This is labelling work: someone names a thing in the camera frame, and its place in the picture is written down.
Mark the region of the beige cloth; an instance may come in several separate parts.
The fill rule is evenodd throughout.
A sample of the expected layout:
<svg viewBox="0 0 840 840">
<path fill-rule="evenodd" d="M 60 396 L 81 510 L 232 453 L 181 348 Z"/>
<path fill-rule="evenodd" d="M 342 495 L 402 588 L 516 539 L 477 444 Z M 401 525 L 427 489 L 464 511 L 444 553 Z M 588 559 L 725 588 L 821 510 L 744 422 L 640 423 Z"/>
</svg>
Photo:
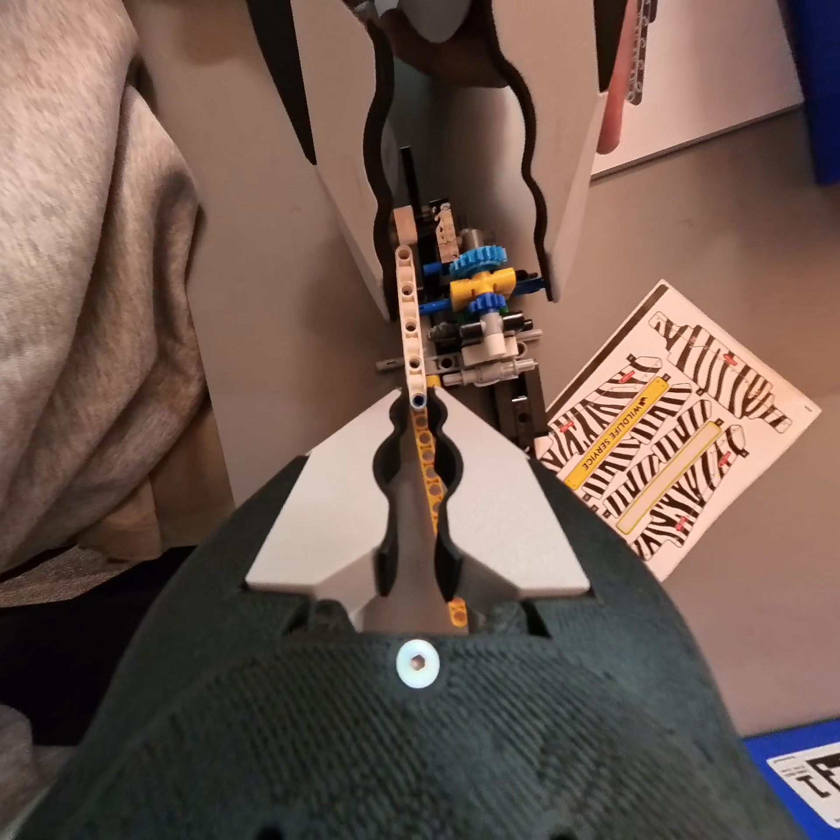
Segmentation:
<svg viewBox="0 0 840 840">
<path fill-rule="evenodd" d="M 200 543 L 235 509 L 207 395 L 161 462 L 117 507 L 47 560 L 1 583 L 1 607 L 65 602 L 166 550 Z"/>
</svg>

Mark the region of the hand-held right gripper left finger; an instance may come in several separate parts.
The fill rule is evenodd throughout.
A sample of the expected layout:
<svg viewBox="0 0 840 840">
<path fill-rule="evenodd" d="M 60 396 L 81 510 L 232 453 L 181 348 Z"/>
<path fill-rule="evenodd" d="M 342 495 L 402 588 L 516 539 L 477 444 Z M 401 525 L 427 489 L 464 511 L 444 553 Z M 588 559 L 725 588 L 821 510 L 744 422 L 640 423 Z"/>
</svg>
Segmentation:
<svg viewBox="0 0 840 840">
<path fill-rule="evenodd" d="M 362 630 L 368 605 L 396 581 L 402 438 L 395 388 L 312 449 L 247 572 L 248 589 L 339 603 Z"/>
</svg>

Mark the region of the lego instruction booklet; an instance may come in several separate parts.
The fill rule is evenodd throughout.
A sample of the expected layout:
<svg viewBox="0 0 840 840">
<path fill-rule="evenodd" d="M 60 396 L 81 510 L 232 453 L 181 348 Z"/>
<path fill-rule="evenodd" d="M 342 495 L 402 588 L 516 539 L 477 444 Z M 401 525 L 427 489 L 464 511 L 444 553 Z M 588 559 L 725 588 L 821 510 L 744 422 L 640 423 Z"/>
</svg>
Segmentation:
<svg viewBox="0 0 840 840">
<path fill-rule="evenodd" d="M 622 138 L 597 178 L 803 103 L 775 1 L 658 2 L 647 32 L 643 96 L 623 112 Z"/>
</svg>

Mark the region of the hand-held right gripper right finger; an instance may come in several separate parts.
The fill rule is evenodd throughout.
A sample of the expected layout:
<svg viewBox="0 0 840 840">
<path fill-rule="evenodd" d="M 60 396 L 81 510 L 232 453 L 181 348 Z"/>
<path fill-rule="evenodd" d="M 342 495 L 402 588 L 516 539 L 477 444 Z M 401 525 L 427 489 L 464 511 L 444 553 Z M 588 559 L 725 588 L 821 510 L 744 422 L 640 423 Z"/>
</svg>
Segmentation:
<svg viewBox="0 0 840 840">
<path fill-rule="evenodd" d="M 592 585 L 535 461 L 444 388 L 434 388 L 434 467 L 444 484 L 434 572 L 468 627 L 504 604 L 580 599 Z"/>
</svg>

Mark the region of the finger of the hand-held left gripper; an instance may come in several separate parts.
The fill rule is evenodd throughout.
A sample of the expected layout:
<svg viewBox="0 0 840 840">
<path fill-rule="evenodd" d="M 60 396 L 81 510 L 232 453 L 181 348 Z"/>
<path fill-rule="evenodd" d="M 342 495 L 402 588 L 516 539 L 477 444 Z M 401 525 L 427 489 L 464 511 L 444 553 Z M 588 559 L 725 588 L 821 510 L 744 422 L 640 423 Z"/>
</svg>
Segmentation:
<svg viewBox="0 0 840 840">
<path fill-rule="evenodd" d="M 493 1 L 493 49 L 524 123 L 521 176 L 550 301 L 571 273 L 606 105 L 595 2 Z"/>
<path fill-rule="evenodd" d="M 391 48 L 345 2 L 290 7 L 319 178 L 364 284 L 382 316 L 395 321 L 393 194 L 382 160 L 394 92 Z"/>
</svg>

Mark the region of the person's left hand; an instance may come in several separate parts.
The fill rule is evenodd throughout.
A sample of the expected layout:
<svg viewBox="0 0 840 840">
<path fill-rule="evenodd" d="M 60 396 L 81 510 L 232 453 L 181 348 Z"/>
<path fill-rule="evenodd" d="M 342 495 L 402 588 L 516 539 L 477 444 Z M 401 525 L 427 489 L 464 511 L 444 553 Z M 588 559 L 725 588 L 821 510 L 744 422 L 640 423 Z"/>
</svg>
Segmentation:
<svg viewBox="0 0 840 840">
<path fill-rule="evenodd" d="M 598 154 L 609 154 L 621 140 L 623 109 L 634 63 L 637 3 L 626 2 L 613 73 L 608 87 Z M 480 14 L 471 10 L 449 40 L 436 44 L 417 33 L 404 12 L 384 12 L 378 25 L 395 57 L 423 74 L 456 87 L 504 88 L 507 83 L 492 65 Z"/>
</svg>

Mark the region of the lego gear assembly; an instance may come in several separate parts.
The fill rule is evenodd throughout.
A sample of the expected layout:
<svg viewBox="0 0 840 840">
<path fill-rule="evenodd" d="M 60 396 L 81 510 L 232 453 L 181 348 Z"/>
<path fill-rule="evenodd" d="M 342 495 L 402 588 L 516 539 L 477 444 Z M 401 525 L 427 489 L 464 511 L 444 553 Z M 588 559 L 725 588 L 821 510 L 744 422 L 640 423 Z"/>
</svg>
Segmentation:
<svg viewBox="0 0 840 840">
<path fill-rule="evenodd" d="M 404 373 L 416 416 L 434 387 L 490 389 L 498 430 L 535 455 L 549 432 L 539 365 L 529 355 L 542 333 L 515 305 L 542 291 L 544 280 L 512 267 L 494 235 L 456 217 L 448 200 L 422 203 L 411 149 L 399 152 L 408 204 L 393 209 L 390 235 L 402 354 L 375 368 Z"/>
</svg>

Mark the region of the yellow lego beam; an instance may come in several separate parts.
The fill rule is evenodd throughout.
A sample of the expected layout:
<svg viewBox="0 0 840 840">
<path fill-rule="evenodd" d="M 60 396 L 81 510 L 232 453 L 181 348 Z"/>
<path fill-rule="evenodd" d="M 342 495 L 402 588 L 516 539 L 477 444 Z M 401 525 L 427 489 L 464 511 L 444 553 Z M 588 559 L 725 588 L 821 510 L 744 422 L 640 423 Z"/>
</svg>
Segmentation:
<svg viewBox="0 0 840 840">
<path fill-rule="evenodd" d="M 411 424 L 423 500 L 423 585 L 426 590 L 430 626 L 434 632 L 466 636 L 468 610 L 462 598 L 445 599 L 438 588 L 434 570 L 434 552 L 438 535 L 438 510 L 446 488 L 434 467 L 436 443 L 429 425 L 428 406 L 411 410 Z"/>
</svg>

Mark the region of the zebra striped sticker sheet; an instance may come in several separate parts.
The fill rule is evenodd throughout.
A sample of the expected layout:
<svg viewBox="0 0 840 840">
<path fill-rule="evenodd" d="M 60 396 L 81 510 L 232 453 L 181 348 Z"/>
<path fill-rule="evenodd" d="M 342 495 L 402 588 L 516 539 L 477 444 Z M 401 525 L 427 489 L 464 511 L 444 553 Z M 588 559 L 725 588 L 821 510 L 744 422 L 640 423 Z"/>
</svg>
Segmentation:
<svg viewBox="0 0 840 840">
<path fill-rule="evenodd" d="M 664 581 L 822 410 L 661 280 L 547 412 L 535 458 Z"/>
</svg>

